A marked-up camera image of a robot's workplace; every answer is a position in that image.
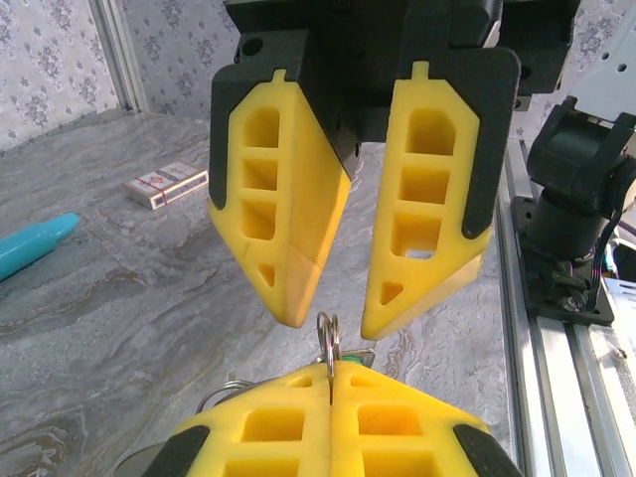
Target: blue cylindrical object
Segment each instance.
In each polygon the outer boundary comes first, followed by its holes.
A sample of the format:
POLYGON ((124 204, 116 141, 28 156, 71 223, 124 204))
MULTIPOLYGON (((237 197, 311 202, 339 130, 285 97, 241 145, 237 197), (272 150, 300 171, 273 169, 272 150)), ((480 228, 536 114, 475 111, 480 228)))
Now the blue cylindrical object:
POLYGON ((0 238, 0 281, 55 250, 79 221, 75 214, 63 214, 0 238))

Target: cigarette pack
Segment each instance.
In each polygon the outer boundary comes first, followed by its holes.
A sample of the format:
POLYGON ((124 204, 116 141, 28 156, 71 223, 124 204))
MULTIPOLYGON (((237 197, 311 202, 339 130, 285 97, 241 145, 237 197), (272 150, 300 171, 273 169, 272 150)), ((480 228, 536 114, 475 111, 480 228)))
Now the cigarette pack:
POLYGON ((145 176, 124 183, 128 197, 152 209, 158 209, 208 184, 208 171, 174 162, 145 176))

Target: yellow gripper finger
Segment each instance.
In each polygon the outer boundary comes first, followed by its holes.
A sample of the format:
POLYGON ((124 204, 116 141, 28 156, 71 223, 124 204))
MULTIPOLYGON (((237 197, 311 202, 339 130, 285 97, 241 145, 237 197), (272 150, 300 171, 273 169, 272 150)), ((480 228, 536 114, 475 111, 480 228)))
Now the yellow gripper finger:
POLYGON ((228 201, 210 217, 280 323, 303 324, 350 180, 300 86, 285 70, 230 115, 228 201))
POLYGON ((362 336, 378 340, 478 274, 490 230, 462 234, 479 118, 428 63, 398 79, 374 228, 362 336))
POLYGON ((521 476, 477 417, 356 363, 326 365, 232 397, 184 422, 145 475, 521 476), (164 473, 172 466, 172 474, 164 473))

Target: gray marble countertop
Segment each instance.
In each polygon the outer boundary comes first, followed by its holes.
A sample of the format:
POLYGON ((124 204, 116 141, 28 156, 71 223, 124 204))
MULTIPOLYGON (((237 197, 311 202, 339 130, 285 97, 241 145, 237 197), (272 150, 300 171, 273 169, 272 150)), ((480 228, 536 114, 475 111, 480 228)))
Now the gray marble countertop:
POLYGON ((510 448, 497 260, 377 344, 360 338, 383 148, 363 149, 347 210, 300 330, 277 325, 206 213, 206 190, 152 212, 121 184, 175 160, 205 166, 204 122, 111 112, 0 159, 0 235, 76 212, 73 236, 0 283, 0 474, 102 476, 167 438, 227 379, 262 380, 318 354, 314 316, 345 348, 484 419, 510 448))

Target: metal ring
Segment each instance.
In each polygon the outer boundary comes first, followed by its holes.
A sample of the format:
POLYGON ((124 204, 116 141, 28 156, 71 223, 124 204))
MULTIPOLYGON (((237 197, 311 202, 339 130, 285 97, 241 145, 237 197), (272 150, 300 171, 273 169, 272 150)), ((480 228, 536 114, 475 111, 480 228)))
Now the metal ring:
POLYGON ((334 359, 342 360, 340 353, 340 327, 338 325, 338 315, 331 316, 332 342, 334 346, 334 359))
POLYGON ((316 327, 318 330, 318 343, 322 353, 322 361, 327 364, 327 378, 330 383, 334 381, 335 361, 342 359, 340 353, 340 334, 338 327, 338 316, 331 318, 321 311, 316 317, 316 327))

